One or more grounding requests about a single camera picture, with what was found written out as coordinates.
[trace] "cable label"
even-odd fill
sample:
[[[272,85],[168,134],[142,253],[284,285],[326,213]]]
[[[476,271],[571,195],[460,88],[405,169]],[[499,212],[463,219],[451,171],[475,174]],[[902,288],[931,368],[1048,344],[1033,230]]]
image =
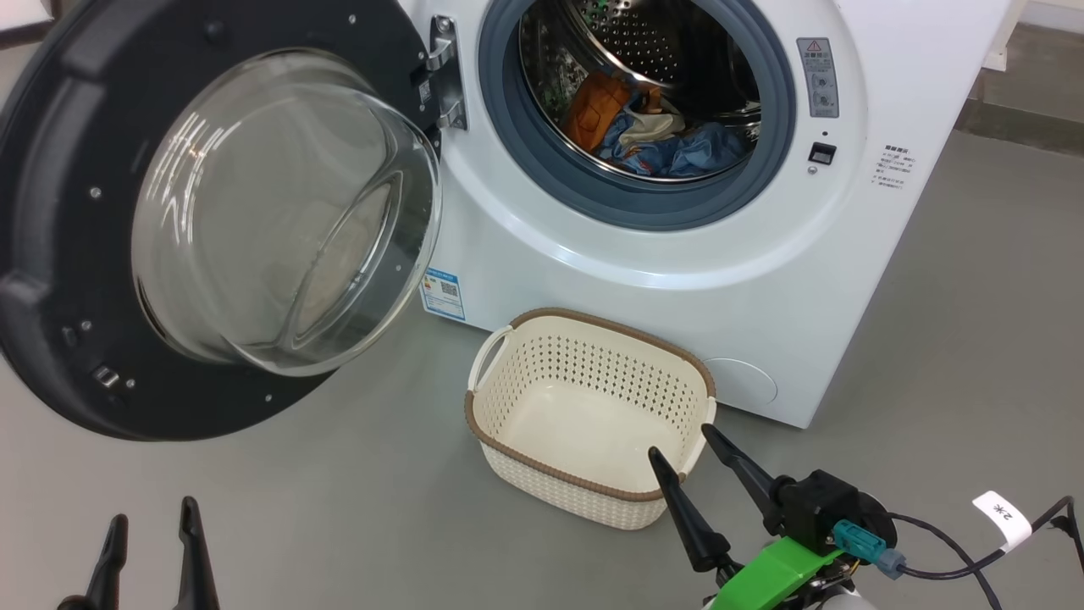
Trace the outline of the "cable label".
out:
[[[1002,535],[1005,536],[1003,551],[1012,550],[1031,535],[1031,523],[1028,518],[997,492],[986,492],[971,501],[971,504],[1002,531]]]

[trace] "washing machine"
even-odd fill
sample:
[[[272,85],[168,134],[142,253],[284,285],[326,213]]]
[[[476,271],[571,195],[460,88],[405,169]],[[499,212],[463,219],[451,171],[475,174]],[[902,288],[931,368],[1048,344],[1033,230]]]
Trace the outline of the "washing machine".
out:
[[[189,440],[412,298],[488,330],[558,307],[805,427],[1007,4],[86,0],[4,109],[3,354],[78,426]],[[592,79],[707,160],[580,139],[612,140]]]

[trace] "transparent glass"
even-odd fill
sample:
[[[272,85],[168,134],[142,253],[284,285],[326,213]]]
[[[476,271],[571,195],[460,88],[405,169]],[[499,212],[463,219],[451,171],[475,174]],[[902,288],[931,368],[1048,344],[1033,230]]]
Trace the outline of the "transparent glass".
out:
[[[350,66],[254,59],[185,108],[132,225],[144,313],[175,349],[318,375],[375,341],[428,265],[437,157]]]

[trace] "beige basket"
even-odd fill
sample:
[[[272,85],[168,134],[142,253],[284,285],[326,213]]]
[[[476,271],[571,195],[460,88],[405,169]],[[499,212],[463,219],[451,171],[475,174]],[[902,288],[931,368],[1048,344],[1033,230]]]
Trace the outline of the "beige basket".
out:
[[[621,530],[666,510],[647,460],[693,470],[715,416],[711,375],[688,352],[566,310],[494,333],[470,369],[467,424],[501,479]]]

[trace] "basket bottom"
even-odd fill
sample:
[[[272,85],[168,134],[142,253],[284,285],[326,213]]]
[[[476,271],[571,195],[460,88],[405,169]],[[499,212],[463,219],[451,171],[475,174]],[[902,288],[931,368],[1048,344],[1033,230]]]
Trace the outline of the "basket bottom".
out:
[[[525,391],[498,440],[542,464],[627,492],[659,489],[647,462],[649,447],[671,459],[682,455],[682,437],[662,416],[563,382]]]

